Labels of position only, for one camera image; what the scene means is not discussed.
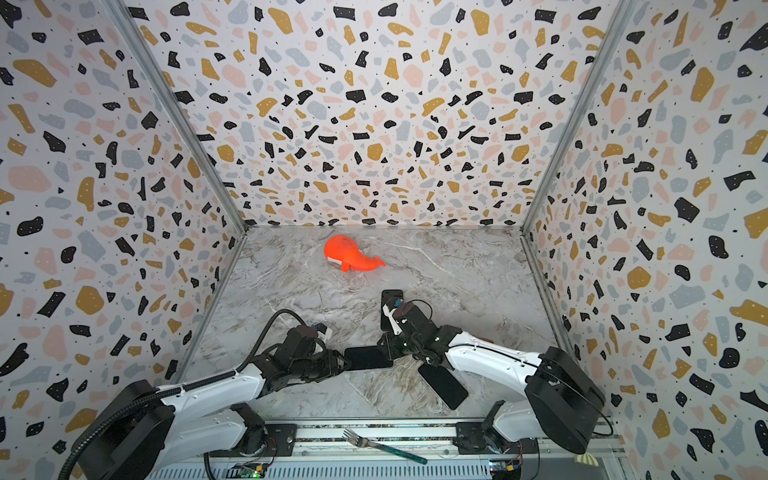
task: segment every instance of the terrazzo patterned wall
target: terrazzo patterned wall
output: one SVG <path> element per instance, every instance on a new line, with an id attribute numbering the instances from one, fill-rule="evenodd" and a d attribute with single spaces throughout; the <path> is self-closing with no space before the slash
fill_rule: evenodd
<path id="1" fill-rule="evenodd" d="M 638 2 L 531 232 L 638 478 L 768 478 L 766 22 Z"/>
<path id="2" fill-rule="evenodd" d="M 608 0 L 127 3 L 252 225 L 520 223 L 613 13 Z"/>
<path id="3" fill-rule="evenodd" d="M 237 238 L 100 3 L 0 15 L 0 478 L 49 480 L 171 378 Z"/>

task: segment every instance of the orange whale toy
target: orange whale toy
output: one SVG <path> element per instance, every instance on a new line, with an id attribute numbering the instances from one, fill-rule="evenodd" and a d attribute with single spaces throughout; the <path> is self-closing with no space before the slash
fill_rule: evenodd
<path id="1" fill-rule="evenodd" d="M 358 272 L 369 272 L 380 266 L 386 266 L 378 257 L 366 257 L 360 253 L 355 240 L 347 235 L 335 235 L 330 237 L 325 247 L 326 260 L 341 264 L 341 271 L 349 272 L 349 269 Z"/>

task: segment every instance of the metal fork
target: metal fork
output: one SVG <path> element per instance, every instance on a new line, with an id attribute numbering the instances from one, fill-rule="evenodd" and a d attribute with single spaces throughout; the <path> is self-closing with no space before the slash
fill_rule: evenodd
<path id="1" fill-rule="evenodd" d="M 389 445 L 382 445 L 381 443 L 373 442 L 371 440 L 361 437 L 360 435 L 357 435 L 355 432 L 353 432 L 350 429 L 344 429 L 344 438 L 346 439 L 347 442 L 351 443 L 355 447 L 360 447 L 362 449 L 366 447 L 370 447 L 372 449 L 381 450 L 382 452 L 391 453 L 392 455 L 397 455 L 398 457 L 401 457 L 401 458 L 407 458 L 408 460 L 413 460 L 414 462 L 418 462 L 422 465 L 427 464 L 426 458 L 420 457 L 418 455 L 413 455 L 412 453 L 404 452 L 403 450 L 390 447 Z"/>

